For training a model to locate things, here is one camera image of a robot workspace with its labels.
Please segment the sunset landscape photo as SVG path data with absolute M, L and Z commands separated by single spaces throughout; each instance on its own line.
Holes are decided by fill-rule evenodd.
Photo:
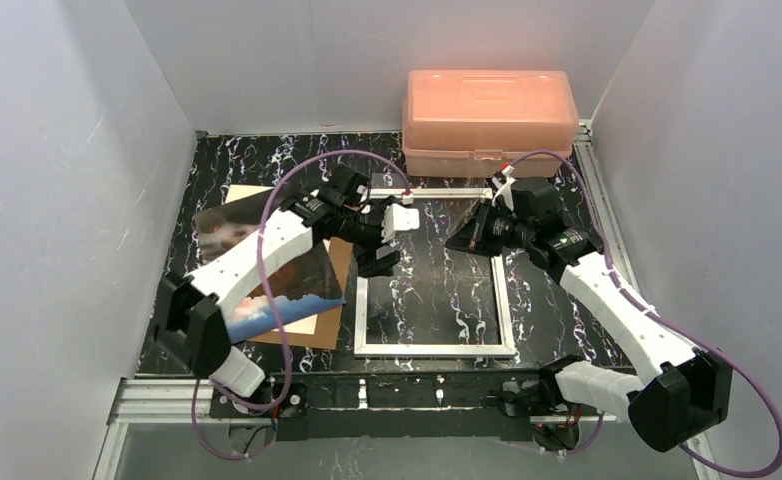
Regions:
M 192 286 L 213 296 L 231 343 L 277 344 L 290 322 L 345 303 L 326 259 L 326 240 L 281 266 L 266 259 L 270 289 L 259 280 L 257 229 L 269 190 L 196 213 L 193 225 L 201 266 Z

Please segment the white picture frame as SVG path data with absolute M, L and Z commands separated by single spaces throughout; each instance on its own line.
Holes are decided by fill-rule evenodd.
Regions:
M 445 248 L 487 188 L 416 188 L 420 227 L 397 236 L 392 277 L 358 278 L 353 353 L 362 358 L 509 359 L 517 346 L 502 256 Z

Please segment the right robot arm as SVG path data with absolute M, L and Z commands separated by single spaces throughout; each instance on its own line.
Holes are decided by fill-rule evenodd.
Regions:
M 726 420 L 732 368 L 717 354 L 649 318 L 628 300 L 633 288 L 606 259 L 596 230 L 565 220 L 552 186 L 517 189 L 505 166 L 446 241 L 450 250 L 495 257 L 525 251 L 531 262 L 578 300 L 612 336 L 634 373 L 566 356 L 539 371 L 547 406 L 584 404 L 628 421 L 652 449 L 666 452 Z

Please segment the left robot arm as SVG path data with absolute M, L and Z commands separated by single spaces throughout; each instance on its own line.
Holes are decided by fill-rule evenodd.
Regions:
M 219 258 L 189 274 L 164 274 L 148 327 L 152 341 L 198 379 L 208 379 L 240 398 L 250 398 L 265 374 L 235 347 L 227 318 L 256 287 L 288 262 L 326 240 L 353 245 L 360 275 L 388 276 L 396 252 L 379 255 L 400 232 L 419 226 L 409 189 L 370 199 L 369 178 L 346 165 L 312 190 L 277 202 L 268 198 L 257 231 Z

